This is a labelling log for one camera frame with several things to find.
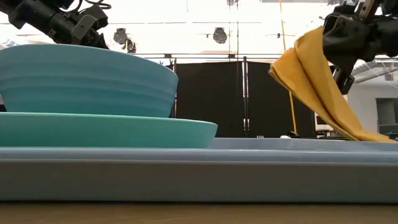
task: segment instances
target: plastic tray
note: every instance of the plastic tray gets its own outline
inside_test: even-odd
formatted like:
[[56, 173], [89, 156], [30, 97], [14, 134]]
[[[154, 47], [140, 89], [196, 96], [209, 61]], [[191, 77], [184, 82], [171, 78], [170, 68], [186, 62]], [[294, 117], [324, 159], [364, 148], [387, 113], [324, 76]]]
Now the plastic tray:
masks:
[[0, 147], [0, 200], [398, 202], [398, 145], [215, 139], [209, 149]]

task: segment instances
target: ribbed bowl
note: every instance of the ribbed bowl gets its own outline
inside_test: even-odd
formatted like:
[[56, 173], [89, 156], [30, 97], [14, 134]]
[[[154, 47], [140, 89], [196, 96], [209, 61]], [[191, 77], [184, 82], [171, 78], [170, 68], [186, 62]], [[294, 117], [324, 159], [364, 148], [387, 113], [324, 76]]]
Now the ribbed bowl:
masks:
[[61, 44], [0, 50], [0, 93], [9, 112], [165, 118], [178, 77], [133, 55]]

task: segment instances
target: wooden table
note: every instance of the wooden table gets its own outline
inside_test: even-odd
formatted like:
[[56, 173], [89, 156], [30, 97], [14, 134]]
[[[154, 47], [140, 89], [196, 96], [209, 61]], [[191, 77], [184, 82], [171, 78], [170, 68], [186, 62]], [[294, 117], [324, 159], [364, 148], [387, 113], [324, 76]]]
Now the wooden table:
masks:
[[2, 203], [0, 223], [396, 224], [398, 205]]

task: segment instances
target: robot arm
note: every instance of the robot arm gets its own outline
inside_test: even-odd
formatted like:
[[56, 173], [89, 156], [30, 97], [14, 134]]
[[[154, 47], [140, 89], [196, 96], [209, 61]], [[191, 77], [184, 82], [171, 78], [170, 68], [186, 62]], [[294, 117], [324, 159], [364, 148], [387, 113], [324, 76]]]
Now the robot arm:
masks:
[[[382, 16], [375, 16], [378, 7]], [[323, 53], [336, 66], [333, 74], [340, 92], [348, 93], [358, 59], [370, 62], [377, 55], [398, 55], [398, 4], [396, 0], [365, 0], [335, 7], [323, 25]]]
[[78, 11], [68, 9], [74, 0], [0, 0], [0, 11], [9, 22], [21, 29], [28, 23], [48, 35], [55, 43], [85, 45], [107, 49], [103, 34], [97, 33], [108, 25], [108, 17], [99, 4]]

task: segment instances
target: yellow towel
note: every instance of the yellow towel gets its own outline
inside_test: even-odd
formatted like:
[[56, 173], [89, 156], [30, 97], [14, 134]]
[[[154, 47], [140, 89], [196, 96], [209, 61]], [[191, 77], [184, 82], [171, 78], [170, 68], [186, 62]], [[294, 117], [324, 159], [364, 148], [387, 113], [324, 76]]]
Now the yellow towel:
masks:
[[330, 72], [323, 54], [322, 32], [319, 27], [299, 38], [294, 48], [271, 66], [270, 74], [335, 131], [354, 140], [395, 142], [362, 129]]

